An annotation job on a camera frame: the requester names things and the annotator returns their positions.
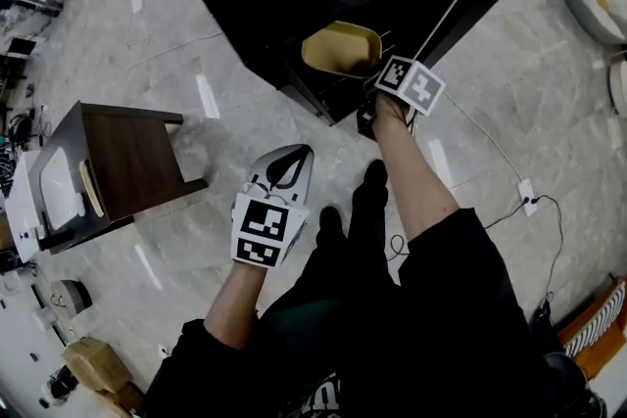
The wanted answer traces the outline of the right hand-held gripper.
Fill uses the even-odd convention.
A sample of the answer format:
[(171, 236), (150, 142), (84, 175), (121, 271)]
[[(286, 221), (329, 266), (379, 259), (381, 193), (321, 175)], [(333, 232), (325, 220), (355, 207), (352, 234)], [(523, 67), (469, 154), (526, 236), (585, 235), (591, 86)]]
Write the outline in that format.
[(364, 87), (364, 102), (357, 111), (358, 133), (373, 138), (376, 95), (387, 93), (415, 114), (430, 116), (446, 88), (445, 82), (421, 62), (393, 55)]

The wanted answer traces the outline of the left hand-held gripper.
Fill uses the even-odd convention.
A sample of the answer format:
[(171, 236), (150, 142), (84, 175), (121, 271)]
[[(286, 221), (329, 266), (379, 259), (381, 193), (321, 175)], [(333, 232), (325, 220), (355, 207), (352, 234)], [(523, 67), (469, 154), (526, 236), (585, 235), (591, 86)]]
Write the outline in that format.
[(314, 151), (306, 144), (273, 150), (251, 166), (232, 209), (231, 258), (279, 267), (309, 217), (306, 207)]

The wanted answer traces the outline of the yellow plastic container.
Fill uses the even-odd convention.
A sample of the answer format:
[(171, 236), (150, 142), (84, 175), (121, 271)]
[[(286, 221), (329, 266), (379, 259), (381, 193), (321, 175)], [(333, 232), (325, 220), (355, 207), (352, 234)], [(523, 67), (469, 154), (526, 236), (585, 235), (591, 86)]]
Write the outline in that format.
[(351, 78), (369, 77), (383, 52), (381, 37), (353, 23), (333, 22), (302, 43), (304, 63), (314, 70)]

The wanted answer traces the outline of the person's left forearm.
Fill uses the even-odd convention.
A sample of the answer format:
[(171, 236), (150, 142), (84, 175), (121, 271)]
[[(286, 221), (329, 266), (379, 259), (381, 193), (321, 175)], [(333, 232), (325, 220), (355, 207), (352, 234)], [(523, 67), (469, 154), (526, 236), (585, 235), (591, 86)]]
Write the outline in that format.
[(266, 274), (263, 267), (234, 261), (203, 322), (206, 331), (226, 346), (244, 349)]

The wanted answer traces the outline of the person's right forearm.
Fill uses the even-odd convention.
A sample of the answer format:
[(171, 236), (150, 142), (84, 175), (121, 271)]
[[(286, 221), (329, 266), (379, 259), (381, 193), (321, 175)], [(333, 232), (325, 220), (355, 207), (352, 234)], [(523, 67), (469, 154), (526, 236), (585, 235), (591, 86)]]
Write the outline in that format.
[(405, 109), (380, 92), (372, 125), (385, 163), (400, 220), (408, 240), (459, 210), (449, 189), (425, 160), (410, 134)]

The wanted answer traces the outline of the person's leg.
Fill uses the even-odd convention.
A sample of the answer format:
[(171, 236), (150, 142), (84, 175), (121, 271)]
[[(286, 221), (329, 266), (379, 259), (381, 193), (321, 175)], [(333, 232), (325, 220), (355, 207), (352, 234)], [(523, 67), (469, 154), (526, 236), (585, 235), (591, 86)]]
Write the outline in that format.
[(351, 256), (340, 212), (333, 206), (319, 214), (316, 235), (320, 290), (330, 300), (346, 302), (351, 293)]
[(348, 233), (347, 271), (351, 281), (359, 293), (379, 300), (394, 299), (400, 293), (385, 253), (387, 181), (384, 162), (373, 160), (353, 193)]

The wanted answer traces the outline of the person's right leg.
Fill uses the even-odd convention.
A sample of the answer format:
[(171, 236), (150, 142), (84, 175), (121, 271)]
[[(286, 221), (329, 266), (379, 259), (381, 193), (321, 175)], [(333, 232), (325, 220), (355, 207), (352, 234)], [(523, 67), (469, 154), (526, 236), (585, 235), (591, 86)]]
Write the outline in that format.
[(400, 293), (385, 253), (387, 181), (384, 162), (373, 160), (353, 193), (348, 233), (347, 271), (351, 281), (359, 293), (379, 300), (394, 299)]

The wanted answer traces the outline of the dark wooden side table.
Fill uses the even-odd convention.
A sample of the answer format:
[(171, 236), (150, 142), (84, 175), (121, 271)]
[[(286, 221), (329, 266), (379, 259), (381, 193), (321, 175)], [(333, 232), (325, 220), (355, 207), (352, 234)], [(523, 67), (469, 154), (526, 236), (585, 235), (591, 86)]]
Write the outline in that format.
[[(59, 230), (74, 237), (49, 251), (55, 255), (133, 222), (137, 213), (207, 188), (204, 178), (184, 179), (168, 128), (181, 114), (76, 102), (39, 151), (29, 170), (37, 209), (46, 212), (40, 173), (58, 148), (67, 154), (74, 189), (82, 194), (86, 215)], [(100, 203), (99, 217), (87, 197), (79, 163), (87, 160)]]

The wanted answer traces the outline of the round white side table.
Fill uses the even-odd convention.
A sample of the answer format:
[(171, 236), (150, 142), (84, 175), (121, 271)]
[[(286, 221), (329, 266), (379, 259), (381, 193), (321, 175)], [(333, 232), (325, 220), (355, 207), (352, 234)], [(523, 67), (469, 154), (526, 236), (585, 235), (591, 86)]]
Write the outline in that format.
[(627, 61), (610, 66), (608, 86), (613, 108), (620, 117), (627, 118)]

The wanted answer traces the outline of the white sink basin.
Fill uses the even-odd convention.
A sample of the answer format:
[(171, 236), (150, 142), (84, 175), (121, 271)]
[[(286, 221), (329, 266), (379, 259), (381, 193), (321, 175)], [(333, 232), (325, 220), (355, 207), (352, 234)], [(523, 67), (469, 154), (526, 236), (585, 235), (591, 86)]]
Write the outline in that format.
[(40, 173), (40, 188), (48, 221), (53, 230), (59, 230), (75, 217), (72, 172), (67, 154), (58, 148)]

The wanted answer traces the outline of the black faucet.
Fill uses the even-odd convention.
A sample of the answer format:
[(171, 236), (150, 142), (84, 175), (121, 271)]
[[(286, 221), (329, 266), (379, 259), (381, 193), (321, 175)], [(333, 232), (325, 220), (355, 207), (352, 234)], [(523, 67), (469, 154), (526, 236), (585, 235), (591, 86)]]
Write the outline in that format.
[(40, 213), (40, 220), (42, 223), (42, 236), (37, 237), (39, 249), (41, 251), (51, 250), (57, 246), (60, 246), (68, 241), (72, 241), (74, 237), (74, 231), (72, 229), (66, 230), (53, 230), (45, 211)]

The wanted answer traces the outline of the dark grey round device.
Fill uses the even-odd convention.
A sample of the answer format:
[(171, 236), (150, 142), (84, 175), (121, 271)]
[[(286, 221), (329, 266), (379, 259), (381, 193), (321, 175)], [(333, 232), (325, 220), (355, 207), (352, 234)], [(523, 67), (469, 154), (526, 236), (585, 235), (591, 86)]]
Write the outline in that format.
[(50, 283), (50, 291), (51, 304), (68, 318), (74, 318), (93, 304), (87, 289), (79, 281), (68, 279), (53, 281)]

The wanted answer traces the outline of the white cabinet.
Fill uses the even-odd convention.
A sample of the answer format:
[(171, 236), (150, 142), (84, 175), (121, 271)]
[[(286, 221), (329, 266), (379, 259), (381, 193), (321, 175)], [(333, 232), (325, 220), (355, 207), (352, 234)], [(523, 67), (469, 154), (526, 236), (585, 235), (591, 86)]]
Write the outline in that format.
[(28, 175), (38, 154), (38, 151), (21, 154), (14, 171), (9, 195), (5, 198), (9, 226), (22, 262), (30, 261), (41, 251), (39, 240), (46, 236)]

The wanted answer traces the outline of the striped cushion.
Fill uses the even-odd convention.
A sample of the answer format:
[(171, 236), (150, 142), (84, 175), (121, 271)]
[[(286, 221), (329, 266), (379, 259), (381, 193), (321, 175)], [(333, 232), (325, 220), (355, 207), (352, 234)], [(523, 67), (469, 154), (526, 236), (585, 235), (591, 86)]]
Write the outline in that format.
[(564, 344), (565, 354), (574, 358), (584, 348), (594, 345), (618, 317), (624, 299), (625, 291), (620, 285), (592, 319)]

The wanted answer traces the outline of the orange striped sofa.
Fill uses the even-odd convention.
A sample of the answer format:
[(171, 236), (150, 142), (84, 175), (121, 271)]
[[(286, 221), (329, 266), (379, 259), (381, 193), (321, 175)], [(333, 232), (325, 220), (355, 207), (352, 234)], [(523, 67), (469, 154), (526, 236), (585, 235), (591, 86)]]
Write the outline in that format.
[(564, 344), (592, 319), (620, 285), (624, 288), (625, 299), (616, 320), (594, 345), (584, 348), (574, 358), (570, 357), (575, 360), (588, 379), (594, 379), (598, 376), (603, 368), (627, 345), (627, 277), (611, 276), (609, 286), (599, 296), (593, 297), (591, 304), (586, 306), (581, 313), (576, 314), (573, 320), (567, 321), (564, 327), (557, 329), (557, 337), (564, 349)]

